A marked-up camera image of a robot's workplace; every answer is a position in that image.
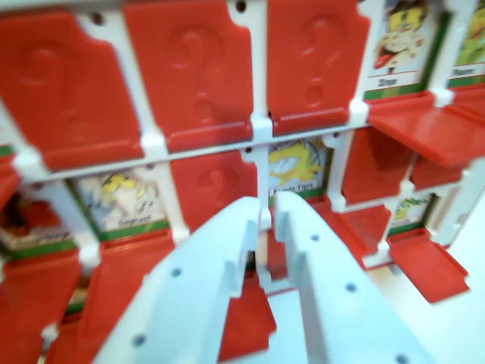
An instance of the white plastic piece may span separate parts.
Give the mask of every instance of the white plastic piece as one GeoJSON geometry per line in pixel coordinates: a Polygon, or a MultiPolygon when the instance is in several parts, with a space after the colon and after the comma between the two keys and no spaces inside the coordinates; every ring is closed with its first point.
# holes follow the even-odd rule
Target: white plastic piece
{"type": "Polygon", "coordinates": [[[353,205],[348,205],[344,208],[343,212],[352,212],[363,209],[370,209],[379,205],[386,205],[392,201],[396,200],[396,197],[384,197],[382,199],[372,199],[371,201],[355,203],[353,205]]]}
{"type": "Polygon", "coordinates": [[[267,0],[252,0],[247,3],[244,12],[237,11],[236,3],[237,0],[227,0],[231,20],[241,27],[247,27],[251,32],[252,114],[267,117],[268,2],[267,0]]]}
{"type": "Polygon", "coordinates": [[[463,172],[462,187],[454,196],[453,201],[443,214],[440,229],[434,231],[432,241],[441,245],[449,245],[459,229],[462,227],[463,216],[469,214],[474,204],[478,201],[480,194],[485,187],[485,158],[475,160],[467,170],[463,172]]]}
{"type": "Polygon", "coordinates": [[[156,164],[154,169],[158,175],[158,182],[162,185],[160,194],[164,202],[168,221],[170,222],[172,238],[174,239],[175,245],[178,245],[188,239],[190,230],[183,219],[170,163],[156,164]]]}
{"type": "Polygon", "coordinates": [[[477,0],[466,2],[463,0],[444,0],[443,2],[446,10],[450,11],[452,15],[427,86],[434,94],[435,106],[437,107],[448,105],[453,100],[453,92],[446,87],[478,3],[477,0]]]}
{"type": "MultiPolygon", "coordinates": [[[[24,8],[39,8],[53,5],[82,4],[86,0],[0,0],[0,11],[20,10],[24,8]]],[[[97,0],[99,3],[116,2],[116,0],[97,0]]]]}
{"type": "Polygon", "coordinates": [[[256,266],[256,270],[258,273],[259,285],[264,290],[266,295],[294,289],[288,278],[273,281],[271,278],[271,273],[268,271],[267,267],[256,266]]]}
{"type": "Polygon", "coordinates": [[[289,279],[300,292],[309,362],[433,362],[305,200],[279,192],[275,215],[289,279]]]}
{"type": "Polygon", "coordinates": [[[335,212],[343,212],[346,207],[346,198],[342,194],[342,183],[353,138],[353,130],[340,133],[338,137],[330,136],[330,134],[324,137],[325,145],[329,148],[333,147],[327,195],[332,202],[332,210],[335,212]]]}
{"type": "Polygon", "coordinates": [[[42,339],[44,339],[44,342],[47,342],[48,345],[53,343],[59,336],[58,326],[55,323],[45,326],[42,330],[41,336],[42,339]]]}
{"type": "Polygon", "coordinates": [[[379,30],[384,16],[384,0],[365,0],[359,2],[358,12],[369,19],[371,25],[365,43],[365,51],[362,57],[361,70],[358,75],[354,99],[350,102],[351,117],[349,124],[354,127],[363,126],[367,123],[369,106],[362,100],[365,94],[365,84],[368,74],[372,68],[374,48],[379,39],[379,30]]]}
{"type": "Polygon", "coordinates": [[[102,26],[92,22],[90,17],[92,11],[85,8],[82,12],[76,13],[77,20],[89,36],[111,43],[116,50],[118,64],[123,72],[139,120],[142,134],[141,146],[145,153],[145,160],[155,161],[167,158],[168,150],[165,138],[155,123],[124,17],[117,8],[103,11],[96,9],[96,11],[103,16],[102,26]]]}
{"type": "Polygon", "coordinates": [[[254,197],[233,202],[155,266],[95,362],[217,362],[230,298],[241,294],[247,252],[257,249],[260,211],[254,197]]]}
{"type": "Polygon", "coordinates": [[[269,209],[269,186],[268,186],[268,144],[255,146],[251,149],[241,150],[244,162],[254,163],[258,169],[258,198],[261,202],[261,229],[271,229],[271,213],[269,209]]]}
{"type": "Polygon", "coordinates": [[[389,251],[389,244],[385,240],[380,241],[379,245],[377,245],[377,253],[362,258],[365,268],[370,269],[378,267],[379,265],[391,263],[393,259],[391,258],[389,251]]]}
{"type": "Polygon", "coordinates": [[[49,203],[79,248],[79,260],[84,268],[94,268],[101,262],[99,240],[62,181],[57,180],[41,186],[24,186],[20,188],[20,191],[29,198],[49,203]]]}

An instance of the question mark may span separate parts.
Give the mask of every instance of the question mark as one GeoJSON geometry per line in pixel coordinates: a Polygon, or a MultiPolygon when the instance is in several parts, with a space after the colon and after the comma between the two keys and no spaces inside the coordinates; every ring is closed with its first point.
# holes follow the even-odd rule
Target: question mark
{"type": "Polygon", "coordinates": [[[310,86],[305,92],[305,100],[311,107],[319,106],[324,99],[323,85],[343,49],[344,37],[341,22],[323,15],[304,23],[299,32],[299,48],[311,70],[310,86]]]}
{"type": "Polygon", "coordinates": [[[168,55],[174,67],[185,68],[195,75],[196,117],[205,124],[215,121],[217,110],[209,89],[224,58],[221,37],[212,29],[201,26],[178,30],[171,37],[168,55]]]}
{"type": "Polygon", "coordinates": [[[214,213],[233,201],[234,188],[239,182],[239,175],[229,167],[219,167],[204,171],[199,177],[200,191],[213,202],[214,213]]]}
{"type": "Polygon", "coordinates": [[[76,101],[82,92],[81,60],[57,42],[30,43],[20,52],[20,81],[28,87],[49,87],[58,91],[57,109],[70,131],[70,141],[85,139],[86,126],[78,117],[76,101]]]}

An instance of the yellow cartoon character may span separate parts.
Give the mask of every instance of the yellow cartoon character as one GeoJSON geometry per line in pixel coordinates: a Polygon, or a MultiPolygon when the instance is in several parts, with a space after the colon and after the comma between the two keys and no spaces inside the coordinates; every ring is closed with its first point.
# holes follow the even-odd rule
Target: yellow cartoon character
{"type": "Polygon", "coordinates": [[[408,64],[423,49],[424,38],[418,32],[429,14],[426,0],[400,0],[387,14],[387,34],[374,51],[374,68],[395,67],[408,64]]]}
{"type": "Polygon", "coordinates": [[[134,173],[117,172],[81,181],[89,191],[89,207],[103,209],[108,215],[133,216],[150,211],[158,198],[158,189],[134,173]]]}
{"type": "Polygon", "coordinates": [[[298,178],[300,181],[309,181],[323,171],[318,150],[304,140],[283,143],[270,152],[270,164],[274,167],[270,176],[280,179],[280,186],[298,178]]]}
{"type": "Polygon", "coordinates": [[[482,0],[471,19],[462,50],[456,64],[480,63],[485,55],[485,1],[482,0]]]}

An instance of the red plastic flap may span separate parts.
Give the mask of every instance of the red plastic flap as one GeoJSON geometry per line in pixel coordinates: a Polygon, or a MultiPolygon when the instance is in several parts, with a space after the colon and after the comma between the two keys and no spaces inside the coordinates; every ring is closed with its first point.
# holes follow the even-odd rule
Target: red plastic flap
{"type": "Polygon", "coordinates": [[[371,102],[369,123],[432,162],[447,168],[485,155],[485,123],[457,106],[433,106],[433,96],[371,102]]]}
{"type": "Polygon", "coordinates": [[[191,231],[244,196],[258,195],[258,169],[237,150],[171,162],[180,208],[191,231]]]}
{"type": "Polygon", "coordinates": [[[85,344],[77,340],[79,322],[70,322],[61,326],[58,338],[48,350],[45,364],[90,364],[102,341],[85,344]]]}
{"type": "Polygon", "coordinates": [[[373,127],[355,132],[343,178],[347,204],[395,196],[413,151],[373,127]]]}
{"type": "Polygon", "coordinates": [[[361,246],[364,256],[377,253],[377,245],[383,238],[390,217],[391,211],[384,205],[347,212],[339,216],[342,223],[349,229],[349,233],[361,246]]]}
{"type": "Polygon", "coordinates": [[[224,0],[133,3],[124,14],[170,151],[252,138],[251,35],[224,0]]]}
{"type": "Polygon", "coordinates": [[[268,231],[268,271],[272,281],[288,277],[285,244],[276,241],[272,230],[268,231]]]}
{"type": "Polygon", "coordinates": [[[275,135],[347,122],[368,30],[354,0],[268,1],[275,135]]]}
{"type": "Polygon", "coordinates": [[[0,94],[51,169],[143,156],[116,54],[67,11],[0,18],[0,94]]]}
{"type": "Polygon", "coordinates": [[[12,167],[13,156],[0,158],[0,209],[13,196],[20,184],[20,177],[12,167]]]}
{"type": "Polygon", "coordinates": [[[37,364],[42,354],[43,339],[39,334],[13,336],[0,340],[0,362],[4,364],[37,364]]]}
{"type": "Polygon", "coordinates": [[[456,87],[453,89],[453,92],[455,93],[453,105],[463,108],[476,116],[482,118],[485,116],[485,109],[483,108],[483,105],[485,105],[484,84],[456,87]]]}
{"type": "Polygon", "coordinates": [[[429,303],[468,290],[467,271],[425,229],[392,236],[390,255],[429,303]]]}
{"type": "Polygon", "coordinates": [[[165,231],[139,235],[102,250],[101,264],[92,274],[80,321],[80,337],[87,343],[103,341],[149,273],[174,248],[165,231]]]}
{"type": "Polygon", "coordinates": [[[81,275],[77,251],[9,262],[0,284],[0,340],[59,323],[81,275]]]}
{"type": "Polygon", "coordinates": [[[465,167],[466,165],[454,168],[442,167],[420,155],[412,170],[411,182],[415,184],[416,190],[458,182],[462,178],[462,170],[465,167]]]}
{"type": "Polygon", "coordinates": [[[231,298],[219,361],[234,359],[269,347],[276,322],[258,276],[246,278],[240,298],[231,298]]]}

